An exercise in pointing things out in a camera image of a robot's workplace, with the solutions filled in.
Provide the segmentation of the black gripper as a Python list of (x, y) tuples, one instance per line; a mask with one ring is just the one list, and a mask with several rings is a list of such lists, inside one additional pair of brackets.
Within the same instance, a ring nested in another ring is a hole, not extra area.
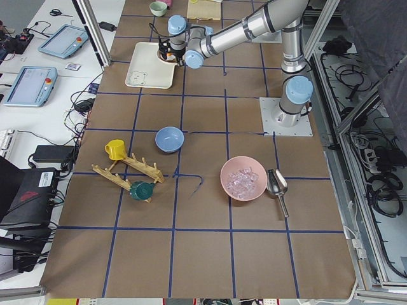
[(183, 59), (185, 54), (185, 47), (181, 48), (180, 50), (175, 49), (170, 42), (170, 39), (162, 40), (160, 37), (158, 38), (158, 51), (160, 51), (160, 56), (163, 60), (167, 60), (167, 53), (173, 53), (178, 61), (180, 67), (185, 66), (185, 61)]

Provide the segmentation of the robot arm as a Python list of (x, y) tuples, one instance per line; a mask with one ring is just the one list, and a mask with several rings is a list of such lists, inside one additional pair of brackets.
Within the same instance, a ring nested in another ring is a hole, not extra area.
[(272, 111), (282, 126), (294, 126), (303, 115), (313, 85), (303, 72), (307, 65), (302, 46), (303, 13), (307, 1), (267, 1), (250, 15), (216, 32), (212, 27), (190, 23), (173, 15), (167, 22), (168, 35), (158, 36), (158, 57), (178, 66), (199, 69), (204, 62), (265, 34), (280, 32), (284, 73), (282, 97)]

